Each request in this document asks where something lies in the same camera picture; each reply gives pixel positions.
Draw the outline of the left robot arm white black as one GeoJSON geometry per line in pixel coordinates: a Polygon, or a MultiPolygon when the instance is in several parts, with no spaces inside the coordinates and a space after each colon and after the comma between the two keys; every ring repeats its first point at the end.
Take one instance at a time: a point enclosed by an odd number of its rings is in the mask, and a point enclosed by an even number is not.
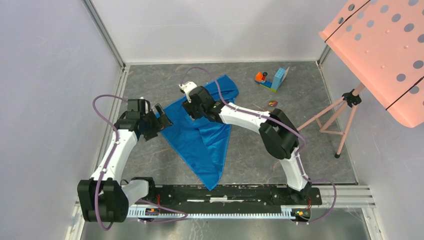
{"type": "Polygon", "coordinates": [[[121,185],[129,155],[140,139],[151,140],[172,126],[160,104],[151,106],[143,98],[128,99],[127,110],[112,125],[112,139],[91,177],[81,180],[77,194],[87,222],[122,223],[138,200],[153,203],[157,190],[151,177],[135,177],[121,185]]]}

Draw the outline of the blue cloth napkin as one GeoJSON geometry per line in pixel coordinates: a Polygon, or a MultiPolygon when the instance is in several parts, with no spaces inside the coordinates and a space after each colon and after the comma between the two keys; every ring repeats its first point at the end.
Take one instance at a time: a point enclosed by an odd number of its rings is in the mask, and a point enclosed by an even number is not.
{"type": "Polygon", "coordinates": [[[161,134],[211,191],[224,172],[232,127],[211,122],[205,117],[192,120],[183,108],[185,100],[182,97],[165,107],[164,112],[173,125],[166,127],[161,134]]]}

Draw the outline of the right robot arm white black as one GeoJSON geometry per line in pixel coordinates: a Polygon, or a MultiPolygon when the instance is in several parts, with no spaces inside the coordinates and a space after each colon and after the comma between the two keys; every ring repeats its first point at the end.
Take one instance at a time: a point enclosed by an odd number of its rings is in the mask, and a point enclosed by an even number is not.
{"type": "Polygon", "coordinates": [[[194,82],[181,84],[179,88],[186,96],[182,106],[192,119],[204,117],[211,122],[235,125],[259,134],[267,152],[281,163],[289,199],[302,204],[309,198],[312,183],[300,159],[302,138],[282,110],[253,111],[222,99],[214,100],[204,86],[194,82]]]}

